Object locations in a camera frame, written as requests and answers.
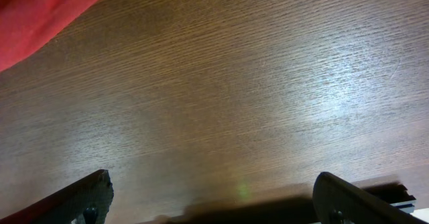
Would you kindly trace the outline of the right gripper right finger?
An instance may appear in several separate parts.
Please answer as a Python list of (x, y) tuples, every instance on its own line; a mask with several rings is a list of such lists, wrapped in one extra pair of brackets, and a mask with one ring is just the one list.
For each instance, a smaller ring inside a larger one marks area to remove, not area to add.
[(318, 175), (312, 201), (321, 223), (425, 224), (330, 172)]

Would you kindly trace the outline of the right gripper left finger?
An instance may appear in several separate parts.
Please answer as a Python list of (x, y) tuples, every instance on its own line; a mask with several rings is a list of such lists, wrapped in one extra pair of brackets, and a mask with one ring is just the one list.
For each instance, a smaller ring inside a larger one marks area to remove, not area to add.
[(113, 202), (109, 171), (100, 169), (50, 196), (1, 219), (14, 223), (103, 224)]

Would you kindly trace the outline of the orange t-shirt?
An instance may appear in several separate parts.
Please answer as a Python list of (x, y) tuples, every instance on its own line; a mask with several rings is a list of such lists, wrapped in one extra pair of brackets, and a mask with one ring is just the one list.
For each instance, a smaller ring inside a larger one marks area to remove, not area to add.
[(25, 60), (98, 0), (1, 0), (1, 70)]

